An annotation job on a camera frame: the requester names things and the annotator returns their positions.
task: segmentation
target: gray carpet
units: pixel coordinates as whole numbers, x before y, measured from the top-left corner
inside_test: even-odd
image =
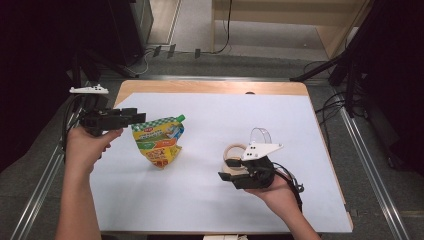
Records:
[[[297,76],[310,62],[301,60],[268,59],[254,57],[215,56],[204,54],[194,59],[193,54],[175,54],[167,58],[165,52],[156,58],[147,57],[149,70],[141,78],[154,79],[149,75],[174,76],[227,76],[271,78],[282,81]],[[143,59],[131,67],[143,71]],[[315,78],[327,78],[324,72]],[[110,90],[110,104],[113,103],[124,79],[114,72],[103,69],[101,84]],[[307,88],[315,109],[333,94],[332,88],[322,81],[310,80]],[[9,239],[19,221],[23,208],[36,187],[43,170],[60,138],[60,128],[65,104],[44,128],[28,153],[0,174],[0,239]],[[424,180],[414,172],[399,172],[388,167],[385,154],[378,139],[366,120],[358,119],[361,133],[368,144],[375,164],[381,172],[390,194],[400,211],[424,210]],[[368,181],[362,163],[340,115],[328,121],[332,146],[332,161],[344,194],[347,208],[352,216],[352,234],[324,233],[323,239],[393,239],[374,191]],[[61,193],[61,166],[41,207],[28,239],[53,239],[59,213]],[[424,218],[403,219],[412,239],[424,239]],[[145,239],[145,236],[117,235],[119,239]]]

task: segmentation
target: white table surface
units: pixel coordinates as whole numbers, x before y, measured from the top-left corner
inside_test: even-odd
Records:
[[[117,108],[147,120],[184,114],[182,150],[164,170],[140,154],[131,128],[112,142],[91,176],[102,231],[284,233],[257,197],[221,181],[227,145],[265,128],[284,148],[269,155],[303,183],[303,213],[317,232],[351,232],[343,196],[308,96],[134,93]]]

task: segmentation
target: floor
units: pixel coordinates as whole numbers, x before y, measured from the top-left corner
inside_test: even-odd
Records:
[[[148,62],[148,71],[141,78],[149,79],[157,75],[172,75],[197,76],[203,79],[205,76],[266,77],[271,81],[279,81],[282,78],[298,76],[319,64],[314,61],[328,60],[313,27],[293,25],[264,27],[262,24],[249,26],[255,27],[250,32],[260,32],[261,36],[269,37],[253,37],[252,42],[246,42],[244,40],[247,36],[243,35],[246,34],[243,33],[243,29],[248,26],[236,25],[236,23],[231,25],[231,47],[227,47],[224,54],[202,55],[199,59],[194,59],[191,54],[194,49],[200,48],[202,52],[211,50],[211,28],[208,25],[210,22],[207,22],[209,18],[205,20],[202,17],[207,14],[207,9],[210,9],[209,2],[208,0],[181,1],[173,35],[168,41],[176,44],[177,51],[190,53],[175,54],[172,58],[168,58],[166,47],[164,47],[164,51],[159,56],[146,56],[130,68],[134,71],[143,71]],[[216,48],[219,48],[225,41],[225,32],[222,23],[217,21],[215,24]],[[284,34],[276,36],[274,34],[276,31]],[[328,73],[323,72],[314,78],[327,77]],[[110,104],[113,103],[123,80],[115,73],[102,69],[101,84],[111,92]],[[321,108],[325,100],[334,93],[333,88],[325,81],[311,80],[306,84],[315,109]],[[28,153],[0,173],[0,239],[9,239],[12,236],[57,146],[65,105],[46,125]],[[413,171],[396,171],[390,168],[381,143],[370,124],[362,118],[355,118],[355,120],[368,146],[373,163],[399,210],[409,233],[409,239],[424,239],[422,229],[424,226],[424,191],[422,191],[424,178]],[[364,171],[364,165],[358,157],[358,152],[340,114],[328,122],[328,131],[332,140],[334,169],[355,227],[352,234],[323,234],[322,238],[395,239],[387,224],[385,213],[381,210],[381,203],[370,184],[370,177]],[[34,216],[33,226],[27,233],[27,239],[53,238],[58,218],[62,177],[63,165],[60,163],[42,206],[36,207],[39,212],[37,216]],[[146,238],[144,235],[114,235],[119,239]]]

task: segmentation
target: person's left hand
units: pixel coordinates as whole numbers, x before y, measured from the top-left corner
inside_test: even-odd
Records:
[[[110,147],[110,142],[121,136],[123,129],[112,130],[94,137],[83,127],[76,127],[69,131],[66,145],[66,168],[75,173],[90,174],[94,163],[102,152]]]

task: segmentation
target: table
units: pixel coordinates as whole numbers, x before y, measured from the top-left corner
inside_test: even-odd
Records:
[[[233,0],[231,21],[314,25],[329,58],[335,57],[369,0]],[[229,0],[212,0],[212,51],[215,20],[228,20]]]
[[[271,160],[283,164],[305,184],[301,197],[305,217],[312,226],[318,232],[352,231],[302,83],[132,80],[122,84],[116,103],[119,108],[138,107],[147,113],[147,120],[184,113],[186,130],[179,140],[181,153],[164,170],[141,156],[131,130],[126,129],[112,143],[91,176],[102,231],[288,232],[261,200],[236,190],[217,174],[225,147],[234,142],[248,143],[251,126],[258,123],[261,126],[254,127],[267,128],[273,141],[284,145],[283,150],[270,155]],[[276,108],[286,117],[281,117]]]

